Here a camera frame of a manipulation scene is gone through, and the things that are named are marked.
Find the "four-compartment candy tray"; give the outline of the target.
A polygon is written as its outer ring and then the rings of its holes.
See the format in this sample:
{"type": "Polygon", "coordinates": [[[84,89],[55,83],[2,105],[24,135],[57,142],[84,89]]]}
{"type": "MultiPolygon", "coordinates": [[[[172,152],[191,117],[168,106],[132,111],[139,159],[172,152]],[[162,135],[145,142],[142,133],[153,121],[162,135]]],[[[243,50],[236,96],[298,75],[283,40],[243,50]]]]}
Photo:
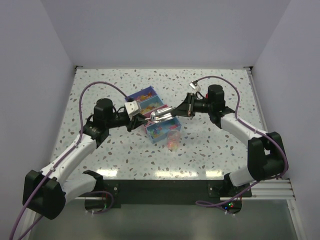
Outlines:
{"type": "Polygon", "coordinates": [[[176,117],[170,116],[170,108],[152,86],[128,95],[125,100],[138,103],[140,113],[148,119],[143,129],[153,144],[164,140],[170,131],[181,130],[181,123],[176,117]]]}

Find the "metal candy scoop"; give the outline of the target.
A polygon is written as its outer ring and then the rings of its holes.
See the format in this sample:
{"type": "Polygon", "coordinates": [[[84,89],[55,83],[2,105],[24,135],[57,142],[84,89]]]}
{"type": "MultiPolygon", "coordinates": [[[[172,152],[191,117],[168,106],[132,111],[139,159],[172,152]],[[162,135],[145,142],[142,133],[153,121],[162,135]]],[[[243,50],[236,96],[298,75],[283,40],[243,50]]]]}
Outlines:
{"type": "Polygon", "coordinates": [[[172,107],[157,109],[150,114],[150,120],[156,124],[169,121],[174,118],[174,116],[172,115],[173,109],[174,108],[172,107]]]}

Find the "clear plastic jar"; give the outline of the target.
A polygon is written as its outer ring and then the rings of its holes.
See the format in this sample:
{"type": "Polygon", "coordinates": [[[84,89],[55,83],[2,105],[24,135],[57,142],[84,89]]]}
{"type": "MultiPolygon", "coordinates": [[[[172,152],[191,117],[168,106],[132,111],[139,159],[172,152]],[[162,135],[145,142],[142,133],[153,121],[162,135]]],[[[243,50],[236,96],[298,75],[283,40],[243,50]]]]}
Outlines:
{"type": "Polygon", "coordinates": [[[178,130],[171,130],[167,133],[167,148],[170,151],[176,151],[179,147],[181,133],[178,130]]]}

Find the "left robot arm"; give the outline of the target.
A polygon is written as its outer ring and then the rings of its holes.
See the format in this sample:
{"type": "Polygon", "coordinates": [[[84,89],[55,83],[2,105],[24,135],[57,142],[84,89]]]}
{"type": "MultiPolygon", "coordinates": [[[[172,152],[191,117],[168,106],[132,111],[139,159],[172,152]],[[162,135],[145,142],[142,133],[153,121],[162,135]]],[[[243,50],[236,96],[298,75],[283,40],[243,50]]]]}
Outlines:
{"type": "Polygon", "coordinates": [[[99,99],[72,145],[42,170],[31,170],[25,176],[23,207],[53,220],[78,196],[87,192],[99,196],[104,190],[101,175],[87,171],[78,184],[67,183],[68,177],[105,141],[110,129],[126,127],[131,132],[147,122],[135,100],[126,102],[123,111],[117,112],[110,99],[99,99]]]}

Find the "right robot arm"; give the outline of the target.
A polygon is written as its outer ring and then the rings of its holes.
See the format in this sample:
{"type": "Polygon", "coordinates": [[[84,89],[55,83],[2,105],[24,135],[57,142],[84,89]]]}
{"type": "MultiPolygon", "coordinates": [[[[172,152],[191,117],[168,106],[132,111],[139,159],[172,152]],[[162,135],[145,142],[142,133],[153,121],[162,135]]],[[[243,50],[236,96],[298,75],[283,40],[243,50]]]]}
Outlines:
{"type": "Polygon", "coordinates": [[[289,167],[279,133],[262,131],[242,120],[235,110],[226,105],[223,87],[210,85],[207,96],[199,99],[188,93],[184,101],[171,112],[175,117],[192,118],[197,113],[208,114],[219,129],[229,132],[247,148],[246,166],[227,173],[221,193],[233,197],[241,187],[251,183],[281,177],[289,167]]]}

